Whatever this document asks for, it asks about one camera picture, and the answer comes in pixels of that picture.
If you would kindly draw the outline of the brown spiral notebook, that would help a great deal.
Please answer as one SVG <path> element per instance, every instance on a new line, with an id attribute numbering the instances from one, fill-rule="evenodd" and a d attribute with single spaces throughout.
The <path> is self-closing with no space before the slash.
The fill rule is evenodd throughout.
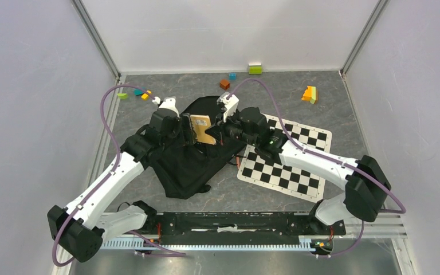
<path id="1" fill-rule="evenodd" d="M 208 135 L 206 130 L 211 126 L 210 117 L 208 115 L 190 115 L 192 128 L 198 143 L 216 145 L 217 141 L 214 137 Z"/>

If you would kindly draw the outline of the black student backpack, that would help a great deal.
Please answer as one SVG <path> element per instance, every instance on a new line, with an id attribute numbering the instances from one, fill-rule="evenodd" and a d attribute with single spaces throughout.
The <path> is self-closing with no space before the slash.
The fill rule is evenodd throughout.
<path id="1" fill-rule="evenodd" d="M 208 115 L 214 119 L 220 110 L 217 96 L 199 97 L 179 117 L 182 119 L 182 114 Z M 154 170 L 167 197 L 188 199 L 197 193 L 208 192 L 211 189 L 208 181 L 244 148 L 243 143 L 233 139 L 224 140 L 223 145 L 183 144 L 166 149 L 153 163 L 141 164 Z"/>

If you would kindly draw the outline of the black white chessboard mat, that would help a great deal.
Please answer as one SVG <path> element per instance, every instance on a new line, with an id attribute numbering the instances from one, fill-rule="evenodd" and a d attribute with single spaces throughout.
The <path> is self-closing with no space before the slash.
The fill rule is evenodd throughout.
<path id="1" fill-rule="evenodd" d="M 290 136 L 309 147 L 329 152 L 332 132 L 295 121 L 283 120 Z M 254 147 L 247 145 L 237 178 L 305 201 L 316 203 L 323 199 L 325 179 L 296 167 L 267 162 Z"/>

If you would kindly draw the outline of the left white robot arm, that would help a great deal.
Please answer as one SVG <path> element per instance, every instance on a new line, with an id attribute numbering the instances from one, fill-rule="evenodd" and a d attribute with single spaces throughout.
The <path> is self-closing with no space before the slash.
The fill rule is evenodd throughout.
<path id="1" fill-rule="evenodd" d="M 157 226 L 157 211 L 143 201 L 122 211 L 105 215 L 104 211 L 133 179 L 144 172 L 162 154 L 167 142 L 180 133 L 182 119 L 176 109 L 158 108 L 149 124 L 139 128 L 122 146 L 116 146 L 111 165 L 66 207 L 53 206 L 47 216 L 54 240 L 52 258 L 62 247 L 79 262 L 90 260 L 107 242 L 129 231 L 151 233 Z"/>

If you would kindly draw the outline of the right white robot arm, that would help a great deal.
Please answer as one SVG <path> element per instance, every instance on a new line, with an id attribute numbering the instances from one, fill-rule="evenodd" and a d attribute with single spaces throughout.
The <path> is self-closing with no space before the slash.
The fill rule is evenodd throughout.
<path id="1" fill-rule="evenodd" d="M 374 158 L 360 160 L 333 155 L 301 143 L 285 128 L 271 129 L 258 108 L 249 107 L 216 122 L 205 133 L 216 141 L 227 138 L 253 146 L 264 160 L 300 168 L 337 185 L 343 193 L 317 202 L 308 218 L 309 229 L 322 234 L 339 220 L 373 222 L 382 210 L 390 185 Z"/>

